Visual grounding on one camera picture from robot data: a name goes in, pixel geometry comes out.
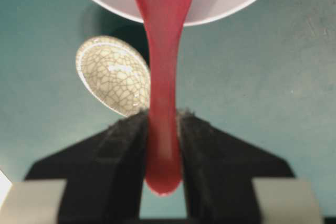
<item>bowl rim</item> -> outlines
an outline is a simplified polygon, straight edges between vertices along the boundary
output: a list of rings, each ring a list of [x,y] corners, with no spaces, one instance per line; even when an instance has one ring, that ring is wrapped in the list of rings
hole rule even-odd
[[[100,6],[102,6],[103,8],[105,8],[105,9],[109,10],[110,12],[113,12],[113,13],[121,16],[121,17],[127,18],[127,19],[135,21],[135,22],[143,23],[142,18],[136,17],[134,15],[130,15],[126,12],[122,12],[122,11],[104,3],[101,0],[93,0],[93,1],[96,2],[97,4],[99,4]],[[228,17],[228,16],[246,8],[247,6],[254,3],[255,1],[256,0],[246,0],[243,3],[237,5],[236,7],[231,8],[230,10],[227,10],[227,11],[225,11],[225,12],[219,14],[219,15],[215,15],[215,16],[208,17],[208,18],[203,18],[201,20],[194,21],[194,22],[185,22],[184,26],[197,26],[197,25],[202,25],[202,24],[207,24],[207,23],[210,23],[210,22],[214,22],[216,20]]]

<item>spoon handle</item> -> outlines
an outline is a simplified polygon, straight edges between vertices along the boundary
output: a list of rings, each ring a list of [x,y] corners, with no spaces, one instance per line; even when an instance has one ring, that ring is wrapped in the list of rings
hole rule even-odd
[[[181,181],[175,105],[176,61],[181,32],[171,35],[163,33],[160,40],[150,42],[152,81],[145,179],[159,195],[173,192]]]

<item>crackle glaze dish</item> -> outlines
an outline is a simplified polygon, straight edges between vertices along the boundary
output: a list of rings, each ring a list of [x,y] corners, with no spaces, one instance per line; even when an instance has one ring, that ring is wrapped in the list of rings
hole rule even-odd
[[[85,87],[119,114],[129,116],[149,107],[148,66],[126,42],[109,36],[87,40],[77,51],[76,69]]]

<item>teal surface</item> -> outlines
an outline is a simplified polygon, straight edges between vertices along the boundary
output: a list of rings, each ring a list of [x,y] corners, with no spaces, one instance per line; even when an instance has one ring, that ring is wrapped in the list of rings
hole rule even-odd
[[[91,0],[1,0],[0,169],[21,180],[38,158],[121,116],[75,70],[80,44],[135,23]],[[288,160],[324,215],[336,215],[336,0],[258,0],[181,40],[177,105]],[[142,216],[185,214],[182,190]]]

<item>red plastic spoon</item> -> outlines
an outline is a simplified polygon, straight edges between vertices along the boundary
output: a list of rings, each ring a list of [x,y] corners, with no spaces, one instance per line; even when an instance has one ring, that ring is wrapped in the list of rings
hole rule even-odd
[[[136,0],[144,20],[151,61],[145,180],[159,195],[172,193],[181,181],[176,133],[176,63],[183,23],[191,1]]]

